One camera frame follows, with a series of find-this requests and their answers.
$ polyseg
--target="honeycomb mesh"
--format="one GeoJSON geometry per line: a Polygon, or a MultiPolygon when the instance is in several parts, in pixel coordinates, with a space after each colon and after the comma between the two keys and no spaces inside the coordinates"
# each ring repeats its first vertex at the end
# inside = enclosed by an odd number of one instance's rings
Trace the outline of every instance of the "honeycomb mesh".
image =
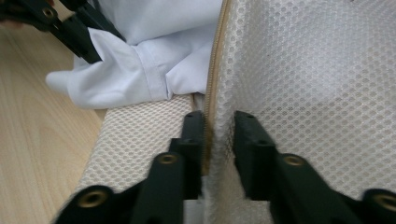
{"type": "Polygon", "coordinates": [[[396,1],[233,0],[219,62],[206,223],[271,223],[244,200],[233,112],[354,198],[396,190],[396,1]]]}
{"type": "Polygon", "coordinates": [[[143,180],[151,160],[179,137],[190,112],[189,95],[109,109],[76,191],[105,185],[117,192],[143,180]]]}

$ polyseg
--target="mesh panel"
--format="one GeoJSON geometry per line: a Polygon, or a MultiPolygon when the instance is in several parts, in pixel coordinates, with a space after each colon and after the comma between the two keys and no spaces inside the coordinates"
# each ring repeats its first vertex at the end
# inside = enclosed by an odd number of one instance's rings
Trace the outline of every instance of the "mesh panel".
{"type": "Polygon", "coordinates": [[[233,112],[252,113],[281,152],[332,188],[396,190],[396,2],[232,1],[219,63],[206,222],[269,223],[243,199],[233,112]]]}
{"type": "Polygon", "coordinates": [[[77,190],[105,185],[115,191],[143,180],[151,160],[179,137],[191,97],[109,109],[77,190]]]}

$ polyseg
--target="white garment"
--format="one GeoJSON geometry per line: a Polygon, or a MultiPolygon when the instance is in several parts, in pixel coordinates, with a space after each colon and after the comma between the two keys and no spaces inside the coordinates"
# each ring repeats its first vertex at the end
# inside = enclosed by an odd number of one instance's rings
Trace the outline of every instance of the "white garment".
{"type": "Polygon", "coordinates": [[[205,93],[220,0],[100,1],[103,14],[127,39],[89,29],[102,61],[75,60],[52,72],[48,85],[82,108],[110,108],[205,93]]]}

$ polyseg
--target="white mesh fabric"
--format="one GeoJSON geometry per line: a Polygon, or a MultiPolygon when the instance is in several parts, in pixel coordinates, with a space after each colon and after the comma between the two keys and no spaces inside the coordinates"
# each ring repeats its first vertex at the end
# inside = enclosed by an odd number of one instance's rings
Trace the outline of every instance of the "white mesh fabric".
{"type": "Polygon", "coordinates": [[[268,223],[244,200],[233,112],[349,196],[396,190],[396,1],[231,1],[219,62],[207,223],[268,223]]]}
{"type": "Polygon", "coordinates": [[[105,185],[116,192],[147,176],[152,159],[178,138],[191,96],[109,109],[77,190],[105,185]]]}

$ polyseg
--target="wooden surface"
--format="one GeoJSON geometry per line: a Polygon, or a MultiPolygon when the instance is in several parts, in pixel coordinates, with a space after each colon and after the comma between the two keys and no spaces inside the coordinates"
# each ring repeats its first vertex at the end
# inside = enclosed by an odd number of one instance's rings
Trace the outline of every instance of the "wooden surface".
{"type": "Polygon", "coordinates": [[[71,67],[50,34],[0,28],[1,224],[50,223],[81,177],[102,121],[45,84],[71,67]]]}

